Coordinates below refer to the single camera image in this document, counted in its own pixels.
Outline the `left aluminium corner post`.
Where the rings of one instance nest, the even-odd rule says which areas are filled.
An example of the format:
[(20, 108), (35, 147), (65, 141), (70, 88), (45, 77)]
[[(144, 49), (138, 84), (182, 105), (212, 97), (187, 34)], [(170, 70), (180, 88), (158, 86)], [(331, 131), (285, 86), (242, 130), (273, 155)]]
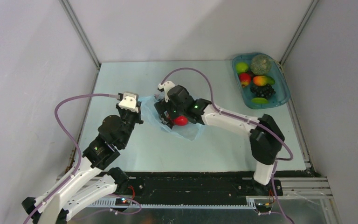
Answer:
[(91, 58), (93, 64), (95, 65), (96, 69), (99, 70), (101, 67), (101, 62), (99, 61), (91, 42), (89, 41), (73, 7), (69, 0), (59, 0), (64, 12), (66, 13), (70, 23), (72, 24), (75, 32), (77, 33), (81, 43), (86, 49), (89, 57)]

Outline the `netted green fake melon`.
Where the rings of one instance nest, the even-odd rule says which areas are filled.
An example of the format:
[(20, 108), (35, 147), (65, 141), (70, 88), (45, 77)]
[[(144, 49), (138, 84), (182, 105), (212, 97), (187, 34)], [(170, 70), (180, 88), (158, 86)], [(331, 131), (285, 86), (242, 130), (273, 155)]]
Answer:
[(264, 54), (259, 54), (251, 59), (250, 69), (255, 75), (266, 75), (272, 68), (271, 59)]

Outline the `red yellow fake apple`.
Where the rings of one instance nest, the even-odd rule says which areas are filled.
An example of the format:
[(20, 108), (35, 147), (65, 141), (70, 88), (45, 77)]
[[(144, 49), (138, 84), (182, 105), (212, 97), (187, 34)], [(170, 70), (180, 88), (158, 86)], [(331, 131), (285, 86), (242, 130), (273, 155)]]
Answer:
[(246, 72), (239, 73), (238, 78), (239, 78), (239, 81), (240, 81), (240, 84), (241, 84), (242, 88), (245, 88), (248, 85), (250, 85), (250, 83), (252, 81), (251, 76)]

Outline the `controller board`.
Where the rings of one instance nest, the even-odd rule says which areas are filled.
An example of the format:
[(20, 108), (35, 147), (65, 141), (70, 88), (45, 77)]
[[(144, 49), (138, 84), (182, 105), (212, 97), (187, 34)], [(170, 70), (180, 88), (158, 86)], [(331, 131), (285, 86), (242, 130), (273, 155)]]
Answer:
[(116, 206), (129, 206), (131, 205), (131, 201), (125, 198), (117, 198), (115, 201)]
[(271, 205), (273, 205), (273, 203), (257, 203), (256, 207), (268, 208)]

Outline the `light blue printed plastic bag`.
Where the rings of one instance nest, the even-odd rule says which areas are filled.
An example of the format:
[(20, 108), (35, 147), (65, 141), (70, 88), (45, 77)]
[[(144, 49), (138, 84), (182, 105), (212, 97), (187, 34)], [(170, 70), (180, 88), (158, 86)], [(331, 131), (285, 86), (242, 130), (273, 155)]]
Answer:
[(152, 126), (160, 129), (165, 133), (169, 133), (175, 137), (189, 141), (193, 141), (203, 134), (205, 127), (201, 124), (192, 124), (189, 122), (185, 126), (175, 125), (172, 129), (163, 124), (157, 110), (154, 107), (154, 104), (159, 100), (160, 96), (158, 96), (158, 98), (155, 96), (139, 98), (138, 101), (141, 102), (141, 117), (143, 121), (151, 124)]

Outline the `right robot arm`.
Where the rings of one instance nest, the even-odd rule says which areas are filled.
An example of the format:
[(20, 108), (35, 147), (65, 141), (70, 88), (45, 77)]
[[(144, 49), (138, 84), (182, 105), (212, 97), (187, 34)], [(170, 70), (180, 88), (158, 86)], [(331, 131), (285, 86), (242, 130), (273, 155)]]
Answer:
[(209, 100), (194, 99), (185, 87), (173, 82), (159, 84), (157, 89), (164, 96), (154, 104), (154, 107), (161, 123), (168, 128), (178, 126), (178, 119), (184, 118), (188, 124), (215, 126), (247, 137), (252, 156), (256, 160), (253, 191), (258, 195), (270, 191), (276, 157), (285, 140), (282, 131), (270, 115), (252, 117), (225, 110)]

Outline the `right controller board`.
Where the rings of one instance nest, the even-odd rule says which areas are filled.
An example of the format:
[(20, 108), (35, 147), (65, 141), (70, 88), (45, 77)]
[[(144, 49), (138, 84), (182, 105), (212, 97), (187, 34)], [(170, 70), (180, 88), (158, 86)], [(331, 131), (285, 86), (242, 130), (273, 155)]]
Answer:
[(273, 205), (273, 203), (257, 203), (256, 207), (268, 208), (271, 205)]

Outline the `dark purple fake grape bunch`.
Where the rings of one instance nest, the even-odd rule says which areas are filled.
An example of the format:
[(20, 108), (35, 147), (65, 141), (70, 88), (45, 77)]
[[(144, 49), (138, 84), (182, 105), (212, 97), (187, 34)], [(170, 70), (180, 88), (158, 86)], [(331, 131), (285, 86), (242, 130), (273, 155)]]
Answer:
[(265, 86), (253, 85), (250, 87), (250, 91), (256, 98), (270, 99), (276, 94), (275, 89), (270, 84), (266, 84)]

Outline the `green fake starfruit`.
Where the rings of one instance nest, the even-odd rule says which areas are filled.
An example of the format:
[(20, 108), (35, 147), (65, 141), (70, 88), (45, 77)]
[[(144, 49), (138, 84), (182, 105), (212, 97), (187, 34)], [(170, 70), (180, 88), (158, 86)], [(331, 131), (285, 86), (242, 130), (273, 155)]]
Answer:
[(251, 99), (251, 102), (254, 104), (268, 104), (269, 101), (265, 98), (253, 98)]

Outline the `aluminium corner post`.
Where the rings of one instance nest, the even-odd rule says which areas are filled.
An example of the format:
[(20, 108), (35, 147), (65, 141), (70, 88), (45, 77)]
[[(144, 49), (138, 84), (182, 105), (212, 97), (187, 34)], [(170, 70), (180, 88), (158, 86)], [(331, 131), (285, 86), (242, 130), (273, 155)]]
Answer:
[(66, 13), (70, 23), (72, 24), (75, 32), (77, 33), (81, 43), (86, 49), (89, 57), (91, 58), (93, 64), (95, 65), (96, 69), (99, 70), (101, 67), (101, 62), (99, 61), (91, 42), (89, 41), (73, 7), (69, 0), (59, 0), (64, 12)]
[(285, 49), (285, 52), (283, 56), (280, 59), (280, 63), (284, 65), (289, 58), (291, 52), (295, 48), (296, 43), (300, 39), (301, 34), (303, 33), (306, 25), (308, 24), (309, 20), (311, 19), (316, 7), (318, 6), (320, 0), (312, 0), (309, 4), (305, 14), (303, 15), (298, 27), (296, 28), (287, 48)]

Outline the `teal plastic basin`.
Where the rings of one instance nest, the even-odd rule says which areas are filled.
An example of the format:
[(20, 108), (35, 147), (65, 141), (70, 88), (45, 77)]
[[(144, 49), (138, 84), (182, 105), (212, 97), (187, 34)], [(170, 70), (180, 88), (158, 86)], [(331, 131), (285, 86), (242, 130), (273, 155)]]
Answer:
[(245, 105), (251, 109), (267, 109), (267, 108), (274, 108), (274, 107), (284, 105), (290, 99), (290, 91), (289, 91), (288, 85), (286, 83), (286, 80), (283, 76), (283, 71), (280, 68), (281, 65), (268, 55), (267, 56), (271, 59), (271, 62), (272, 62), (272, 68), (266, 74), (266, 76), (270, 76), (275, 80), (275, 84), (272, 85), (272, 87), (276, 91), (276, 94), (273, 97), (271, 97), (270, 99), (268, 99), (268, 104), (254, 104), (251, 102), (251, 99), (255, 98), (254, 94), (251, 93), (251, 91), (250, 91), (250, 87), (255, 85), (253, 83), (253, 81), (251, 81), (250, 85), (248, 85), (245, 88), (242, 88), (242, 86), (240, 84), (238, 74), (236, 73), (236, 70), (235, 70), (235, 64), (238, 62), (246, 62), (249, 65), (249, 70), (247, 71), (247, 73), (253, 79), (253, 77), (257, 76), (257, 75), (255, 75), (251, 71), (250, 63), (251, 63), (251, 59), (254, 56), (259, 55), (259, 54), (263, 54), (263, 53), (246, 53), (244, 55), (236, 56), (231, 62), (232, 69), (234, 71), (234, 76), (235, 76), (236, 82), (240, 88), (240, 93), (243, 98), (243, 101), (244, 101)]

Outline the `left controller board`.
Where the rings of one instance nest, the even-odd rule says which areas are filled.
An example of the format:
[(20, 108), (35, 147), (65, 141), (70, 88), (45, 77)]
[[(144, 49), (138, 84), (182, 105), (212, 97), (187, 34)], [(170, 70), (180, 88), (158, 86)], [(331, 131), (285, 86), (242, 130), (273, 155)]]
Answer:
[(131, 201), (125, 198), (117, 198), (115, 201), (116, 206), (129, 206), (131, 205)]

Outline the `green fake apple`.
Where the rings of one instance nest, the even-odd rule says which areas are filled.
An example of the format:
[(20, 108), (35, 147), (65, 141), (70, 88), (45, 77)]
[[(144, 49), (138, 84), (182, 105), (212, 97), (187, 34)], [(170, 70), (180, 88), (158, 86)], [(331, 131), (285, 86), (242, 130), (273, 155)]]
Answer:
[(238, 62), (235, 64), (237, 74), (245, 73), (249, 70), (249, 65), (246, 62)]

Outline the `orange green fake mango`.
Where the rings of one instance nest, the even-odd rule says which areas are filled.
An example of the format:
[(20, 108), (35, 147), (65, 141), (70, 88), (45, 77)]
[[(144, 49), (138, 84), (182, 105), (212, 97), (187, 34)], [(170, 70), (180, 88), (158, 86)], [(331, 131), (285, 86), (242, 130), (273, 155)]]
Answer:
[(252, 81), (257, 86), (266, 86), (266, 85), (275, 84), (275, 80), (272, 77), (266, 75), (254, 76)]

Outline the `right aluminium corner post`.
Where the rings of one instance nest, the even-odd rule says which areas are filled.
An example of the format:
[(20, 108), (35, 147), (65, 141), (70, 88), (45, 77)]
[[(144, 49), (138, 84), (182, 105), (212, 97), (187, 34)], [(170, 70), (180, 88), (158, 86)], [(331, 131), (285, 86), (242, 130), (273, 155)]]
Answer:
[(303, 15), (298, 27), (296, 28), (287, 48), (285, 49), (285, 52), (283, 56), (280, 59), (280, 63), (284, 65), (289, 58), (291, 52), (295, 48), (296, 43), (300, 39), (301, 34), (303, 33), (306, 25), (308, 24), (309, 20), (311, 19), (316, 7), (318, 6), (320, 0), (312, 0), (309, 4), (305, 14)]

